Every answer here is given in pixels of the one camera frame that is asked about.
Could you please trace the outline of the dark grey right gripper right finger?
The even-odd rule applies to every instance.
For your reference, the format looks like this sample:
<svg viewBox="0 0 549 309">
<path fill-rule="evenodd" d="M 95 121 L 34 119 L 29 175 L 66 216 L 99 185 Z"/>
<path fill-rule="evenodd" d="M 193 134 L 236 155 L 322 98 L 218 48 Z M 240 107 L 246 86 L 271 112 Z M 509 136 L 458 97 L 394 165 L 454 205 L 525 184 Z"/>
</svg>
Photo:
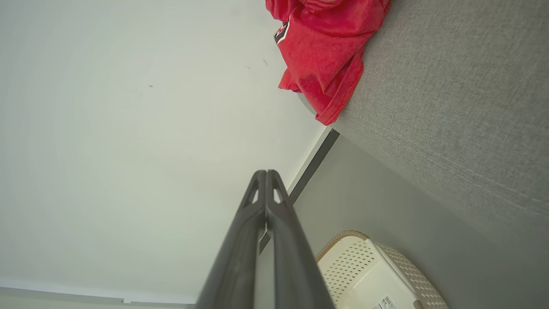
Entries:
<svg viewBox="0 0 549 309">
<path fill-rule="evenodd" d="M 268 170 L 266 174 L 266 220 L 273 241 L 275 308 L 335 309 L 293 204 L 276 170 Z"/>
</svg>

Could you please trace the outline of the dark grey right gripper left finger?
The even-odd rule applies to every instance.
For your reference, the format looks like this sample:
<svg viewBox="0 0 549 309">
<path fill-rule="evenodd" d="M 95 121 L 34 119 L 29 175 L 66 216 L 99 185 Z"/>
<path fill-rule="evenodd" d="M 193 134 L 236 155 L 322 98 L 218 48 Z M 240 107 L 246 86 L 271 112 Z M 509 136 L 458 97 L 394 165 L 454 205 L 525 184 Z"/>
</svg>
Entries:
<svg viewBox="0 0 549 309">
<path fill-rule="evenodd" d="M 249 183 L 195 309 L 253 309 L 259 237 L 266 222 L 266 171 Z"/>
</svg>

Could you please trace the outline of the red sports shirt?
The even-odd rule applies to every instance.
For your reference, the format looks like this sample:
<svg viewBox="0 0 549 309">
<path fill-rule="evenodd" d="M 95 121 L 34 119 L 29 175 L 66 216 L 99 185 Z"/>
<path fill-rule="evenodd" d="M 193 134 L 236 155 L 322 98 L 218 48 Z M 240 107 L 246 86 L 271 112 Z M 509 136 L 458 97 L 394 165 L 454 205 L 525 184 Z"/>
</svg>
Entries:
<svg viewBox="0 0 549 309">
<path fill-rule="evenodd" d="M 265 0 L 280 28 L 273 38 L 286 70 L 280 89 L 301 93 L 325 126 L 349 102 L 364 71 L 368 40 L 392 0 Z"/>
</svg>

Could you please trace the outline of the cream perforated laundry basket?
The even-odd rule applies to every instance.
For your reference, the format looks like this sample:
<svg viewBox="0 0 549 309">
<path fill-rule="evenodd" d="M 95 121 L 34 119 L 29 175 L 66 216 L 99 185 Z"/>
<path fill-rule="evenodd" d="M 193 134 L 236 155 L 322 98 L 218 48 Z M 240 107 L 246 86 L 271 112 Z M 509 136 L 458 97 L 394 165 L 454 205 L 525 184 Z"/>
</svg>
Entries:
<svg viewBox="0 0 549 309">
<path fill-rule="evenodd" d="M 371 309 L 386 295 L 398 309 L 449 309 L 408 258 L 359 231 L 335 235 L 316 261 L 336 309 Z"/>
</svg>

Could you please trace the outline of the white barcode label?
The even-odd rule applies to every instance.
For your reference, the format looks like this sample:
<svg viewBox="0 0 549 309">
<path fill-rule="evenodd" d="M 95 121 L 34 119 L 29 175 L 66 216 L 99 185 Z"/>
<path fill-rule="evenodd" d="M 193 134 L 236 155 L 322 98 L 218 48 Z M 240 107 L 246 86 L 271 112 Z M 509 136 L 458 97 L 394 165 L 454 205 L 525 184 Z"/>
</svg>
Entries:
<svg viewBox="0 0 549 309">
<path fill-rule="evenodd" d="M 379 302 L 377 302 L 371 309 L 398 309 L 397 305 L 394 303 L 392 298 L 389 295 L 383 297 Z"/>
</svg>

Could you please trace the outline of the dark grey baseboard strip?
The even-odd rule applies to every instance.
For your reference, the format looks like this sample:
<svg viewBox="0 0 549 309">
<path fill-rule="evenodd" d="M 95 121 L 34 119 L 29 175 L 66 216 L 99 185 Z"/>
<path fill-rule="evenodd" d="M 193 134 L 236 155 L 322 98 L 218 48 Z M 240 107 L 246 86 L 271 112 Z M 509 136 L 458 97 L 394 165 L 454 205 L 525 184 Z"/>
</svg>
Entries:
<svg viewBox="0 0 549 309">
<path fill-rule="evenodd" d="M 290 201 L 295 202 L 298 199 L 335 141 L 337 141 L 339 135 L 337 131 L 329 127 L 326 127 L 322 131 L 317 143 L 313 146 L 298 174 L 290 182 L 290 187 L 288 188 Z"/>
</svg>

